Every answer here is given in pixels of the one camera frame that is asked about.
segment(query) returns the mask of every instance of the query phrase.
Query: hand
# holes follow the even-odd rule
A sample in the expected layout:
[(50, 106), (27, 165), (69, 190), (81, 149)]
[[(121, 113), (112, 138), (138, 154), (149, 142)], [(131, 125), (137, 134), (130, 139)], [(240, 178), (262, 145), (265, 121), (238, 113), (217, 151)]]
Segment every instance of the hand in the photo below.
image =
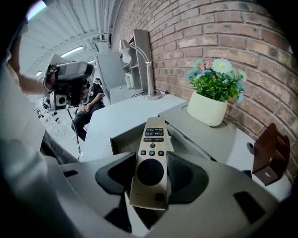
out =
[(85, 107), (85, 112), (89, 112), (93, 107), (93, 104), (92, 103), (88, 103)]
[(79, 110), (80, 110), (81, 112), (84, 112), (85, 109), (86, 109), (86, 106), (85, 106), (85, 105), (79, 105)]

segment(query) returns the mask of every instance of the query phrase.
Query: white ceiling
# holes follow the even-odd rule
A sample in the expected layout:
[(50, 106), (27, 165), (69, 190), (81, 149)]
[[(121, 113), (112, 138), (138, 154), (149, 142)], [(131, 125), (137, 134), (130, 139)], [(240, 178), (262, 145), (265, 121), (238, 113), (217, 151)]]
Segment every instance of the white ceiling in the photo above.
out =
[(29, 31), (22, 36), (20, 67), (24, 73), (42, 71), (43, 75), (53, 53), (62, 55), (79, 46), (84, 49), (65, 58), (88, 62), (94, 60), (97, 49), (101, 54), (109, 52), (107, 38), (122, 0), (52, 2), (29, 21)]

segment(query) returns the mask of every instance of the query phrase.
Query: dark pants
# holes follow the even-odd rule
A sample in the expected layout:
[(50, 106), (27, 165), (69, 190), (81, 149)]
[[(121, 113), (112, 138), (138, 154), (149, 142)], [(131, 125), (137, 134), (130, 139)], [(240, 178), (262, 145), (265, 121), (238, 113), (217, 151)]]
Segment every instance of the dark pants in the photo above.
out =
[[(78, 112), (74, 118), (74, 124), (76, 126), (78, 136), (85, 141), (86, 131), (84, 126), (88, 124), (91, 120), (93, 112)], [(71, 125), (71, 128), (75, 132), (74, 124)]]

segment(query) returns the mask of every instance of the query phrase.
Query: round remote button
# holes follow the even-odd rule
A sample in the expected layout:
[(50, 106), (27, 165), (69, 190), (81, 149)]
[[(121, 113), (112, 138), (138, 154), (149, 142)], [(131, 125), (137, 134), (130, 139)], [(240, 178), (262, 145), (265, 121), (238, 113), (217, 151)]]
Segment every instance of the round remote button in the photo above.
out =
[(156, 159), (146, 159), (140, 163), (136, 174), (140, 182), (147, 186), (158, 184), (163, 178), (163, 166)]

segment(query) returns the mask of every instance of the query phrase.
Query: white desk lamp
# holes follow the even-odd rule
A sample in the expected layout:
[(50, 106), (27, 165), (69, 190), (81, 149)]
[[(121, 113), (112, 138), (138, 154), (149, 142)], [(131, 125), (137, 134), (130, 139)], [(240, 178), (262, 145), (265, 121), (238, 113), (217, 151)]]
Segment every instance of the white desk lamp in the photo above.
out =
[(131, 56), (129, 55), (129, 47), (132, 47), (137, 52), (139, 52), (145, 59), (145, 64), (147, 65), (147, 84), (148, 84), (148, 91), (143, 92), (143, 96), (145, 100), (156, 100), (161, 97), (161, 92), (154, 90), (154, 82), (153, 82), (153, 75), (151, 73), (151, 64), (152, 62), (149, 61), (145, 52), (137, 47), (134, 44), (128, 44), (126, 40), (120, 40), (119, 42), (119, 52), (122, 53), (122, 60), (124, 63), (129, 63), (131, 61)]

